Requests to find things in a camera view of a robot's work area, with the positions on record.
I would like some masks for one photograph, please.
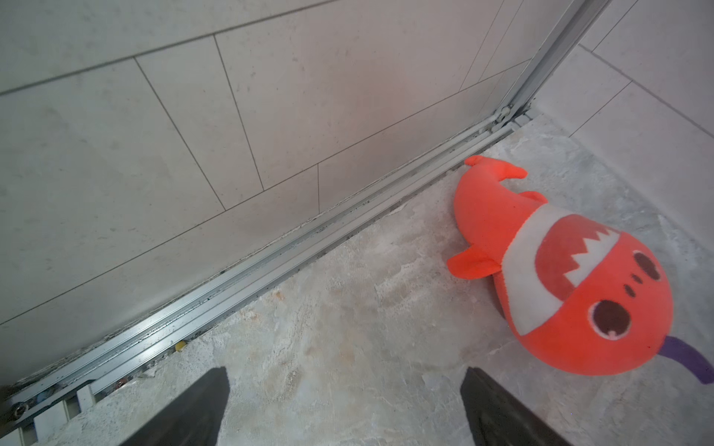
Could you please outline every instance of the orange shark plush toy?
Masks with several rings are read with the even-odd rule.
[[[714,370],[697,350],[668,336],[673,301],[652,252],[630,234],[548,204],[538,192],[511,192],[528,173],[483,156],[454,198],[471,247],[448,261],[456,277],[493,275],[508,324],[543,362],[581,375],[614,375],[658,353],[704,383]]]

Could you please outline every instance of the purple strap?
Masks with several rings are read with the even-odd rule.
[[[683,340],[674,336],[667,336],[658,354],[665,358],[674,359],[687,367],[702,384],[714,382],[714,366],[694,347]]]

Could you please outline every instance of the tiled wall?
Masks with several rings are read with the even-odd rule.
[[[569,0],[9,0],[0,384],[493,113]]]
[[[714,3],[612,0],[536,95],[714,249]]]

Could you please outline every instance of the plush toy eye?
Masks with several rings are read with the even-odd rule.
[[[621,339],[630,329],[630,313],[612,300],[601,300],[590,307],[589,316],[595,332],[608,340]]]
[[[635,251],[635,262],[653,280],[660,280],[660,272],[657,271],[655,263],[645,254]]]

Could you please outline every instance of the marble floor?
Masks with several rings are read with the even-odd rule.
[[[714,256],[546,116],[486,152],[509,181],[626,230],[675,296],[673,335],[714,359]],[[483,368],[576,446],[714,444],[714,386],[655,358],[583,377],[548,367],[492,304],[492,280],[452,277],[466,247],[451,199],[464,167],[83,412],[47,445],[118,445],[209,368],[231,385],[220,445],[472,445],[458,394]]]

